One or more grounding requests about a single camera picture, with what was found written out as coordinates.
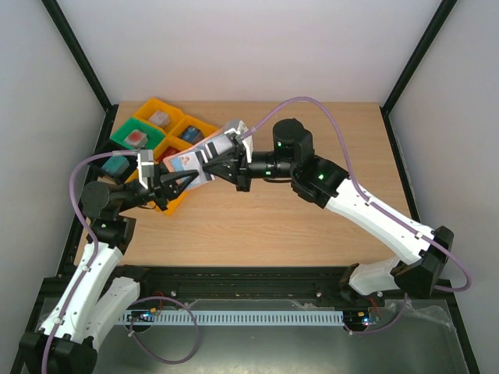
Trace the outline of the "pink leather card holder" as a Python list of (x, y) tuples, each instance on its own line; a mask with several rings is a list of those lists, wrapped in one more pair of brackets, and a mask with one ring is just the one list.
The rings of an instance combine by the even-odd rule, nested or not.
[(203, 166), (233, 148), (234, 143), (229, 139), (231, 134), (239, 134), (239, 132), (235, 128), (218, 130), (214, 135), (201, 140), (188, 150), (166, 157), (163, 163), (171, 172), (198, 171), (198, 176), (189, 183), (186, 191), (212, 182), (215, 177), (205, 172)]

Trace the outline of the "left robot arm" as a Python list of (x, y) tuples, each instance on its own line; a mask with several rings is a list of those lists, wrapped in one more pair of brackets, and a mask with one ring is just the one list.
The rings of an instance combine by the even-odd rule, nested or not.
[(83, 256), (58, 304), (35, 332), (26, 332), (19, 350), (30, 373), (91, 373), (105, 338), (125, 310), (140, 298), (147, 270), (133, 267), (110, 276), (128, 249), (136, 219), (123, 211), (153, 202), (164, 209), (198, 176), (148, 166), (144, 177), (122, 185), (90, 182), (81, 201), (89, 228)]

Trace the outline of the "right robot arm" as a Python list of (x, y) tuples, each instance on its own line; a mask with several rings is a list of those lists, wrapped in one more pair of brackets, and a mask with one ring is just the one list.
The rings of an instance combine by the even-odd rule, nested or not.
[(451, 230), (420, 224), (370, 195), (344, 168), (315, 154), (312, 133), (294, 118), (274, 125), (272, 151), (253, 150), (251, 138), (242, 138), (246, 131), (240, 122), (208, 141), (203, 170), (240, 192), (257, 178), (290, 178), (298, 197), (349, 219), (395, 254), (351, 265), (339, 283), (345, 303), (357, 305), (368, 295), (396, 289), (413, 298), (431, 296), (454, 239)]

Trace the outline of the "white card with portrait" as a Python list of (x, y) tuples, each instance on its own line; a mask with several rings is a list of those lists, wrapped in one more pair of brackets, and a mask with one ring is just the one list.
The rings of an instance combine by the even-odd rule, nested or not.
[(186, 190), (195, 189), (214, 180), (214, 176), (203, 170), (203, 165), (208, 162), (206, 152), (201, 149), (185, 151), (168, 158), (165, 163), (170, 171), (198, 170), (199, 176)]

